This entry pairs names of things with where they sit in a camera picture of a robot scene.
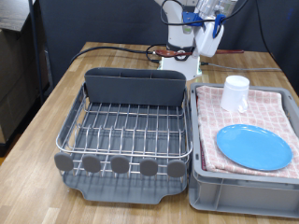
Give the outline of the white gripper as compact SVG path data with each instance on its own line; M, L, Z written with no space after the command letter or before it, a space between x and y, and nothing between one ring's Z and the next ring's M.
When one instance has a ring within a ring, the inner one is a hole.
M215 29L215 23L213 21L205 22L204 26L200 27L194 34L195 48L192 51L192 57L212 57L221 42L223 32L223 25Z

